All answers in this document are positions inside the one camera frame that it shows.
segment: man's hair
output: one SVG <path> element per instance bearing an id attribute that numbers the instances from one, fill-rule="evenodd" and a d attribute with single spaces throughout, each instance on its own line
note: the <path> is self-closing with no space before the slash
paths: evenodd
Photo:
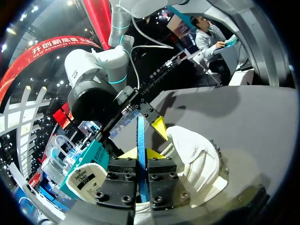
<path id="1" fill-rule="evenodd" d="M 198 22 L 198 19 L 197 19 L 197 16 L 192 16 L 192 17 L 191 17 L 191 23 L 192 23 L 196 28 L 199 28 L 199 27 L 197 26 L 197 24 L 199 23 L 199 22 Z"/>

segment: red poster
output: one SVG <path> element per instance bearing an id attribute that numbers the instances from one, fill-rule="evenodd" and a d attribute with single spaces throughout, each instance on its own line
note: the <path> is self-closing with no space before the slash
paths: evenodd
<path id="1" fill-rule="evenodd" d="M 64 48 L 71 45 L 90 45 L 100 48 L 97 44 L 88 38 L 79 36 L 61 36 L 41 41 L 26 50 L 14 63 L 8 68 L 0 82 L 0 106 L 4 108 L 3 98 L 14 79 L 32 62 L 41 56 L 50 53 L 56 49 Z"/>

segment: black table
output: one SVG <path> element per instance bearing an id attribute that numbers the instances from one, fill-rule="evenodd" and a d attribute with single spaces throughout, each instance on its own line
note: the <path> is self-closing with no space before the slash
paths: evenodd
<path id="1" fill-rule="evenodd" d="M 219 144 L 229 169 L 229 183 L 206 204 L 208 211 L 229 203 L 251 184 L 262 184 L 272 197 L 293 157 L 298 131 L 298 96 L 294 89 L 226 86 L 164 91 L 151 103 L 167 127 L 178 125 Z M 170 142 L 147 125 L 146 147 L 161 152 Z M 136 121 L 114 138 L 119 148 L 135 147 Z"/>

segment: bolt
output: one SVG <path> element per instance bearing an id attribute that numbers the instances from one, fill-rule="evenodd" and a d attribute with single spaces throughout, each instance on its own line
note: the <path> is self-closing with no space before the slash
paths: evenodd
<path id="1" fill-rule="evenodd" d="M 133 180 L 133 175 L 131 173 L 126 173 L 125 174 L 125 180 L 132 181 Z"/>
<path id="2" fill-rule="evenodd" d="M 176 180 L 178 178 L 177 173 L 175 172 L 171 172 L 169 175 L 173 180 Z"/>
<path id="3" fill-rule="evenodd" d="M 115 180 L 115 179 L 117 179 L 117 175 L 116 175 L 114 172 L 109 172 L 109 173 L 107 174 L 107 177 L 108 177 L 108 179 L 110 179 L 110 180 Z"/>
<path id="4" fill-rule="evenodd" d="M 187 191 L 182 191 L 180 197 L 183 201 L 189 200 L 191 198 L 191 194 Z"/>
<path id="5" fill-rule="evenodd" d="M 153 174 L 153 175 L 151 175 L 151 180 L 152 181 L 160 181 L 160 176 L 158 174 Z"/>
<path id="6" fill-rule="evenodd" d="M 162 202 L 163 202 L 163 198 L 160 197 L 160 196 L 157 196 L 153 199 L 153 202 L 156 204 L 156 205 L 160 205 Z"/>
<path id="7" fill-rule="evenodd" d="M 104 201 L 107 201 L 109 200 L 109 196 L 104 194 L 103 192 L 99 191 L 97 192 L 96 194 L 96 201 L 99 201 L 99 202 L 104 202 Z"/>
<path id="8" fill-rule="evenodd" d="M 130 205 L 132 202 L 132 197 L 124 196 L 124 197 L 122 197 L 122 202 L 125 203 L 126 205 Z"/>

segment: chair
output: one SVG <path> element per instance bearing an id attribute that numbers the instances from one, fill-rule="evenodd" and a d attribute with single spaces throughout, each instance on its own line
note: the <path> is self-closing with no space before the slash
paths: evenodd
<path id="1" fill-rule="evenodd" d="M 218 73 L 214 73 L 212 72 L 210 69 L 207 68 L 204 60 L 203 60 L 203 56 L 201 53 L 197 54 L 196 56 L 193 57 L 193 61 L 202 67 L 202 69 L 204 70 L 206 75 L 211 76 L 212 79 L 215 80 L 215 82 L 217 82 L 218 86 L 221 86 L 221 84 L 216 80 L 216 78 L 214 78 L 214 75 L 219 75 Z"/>

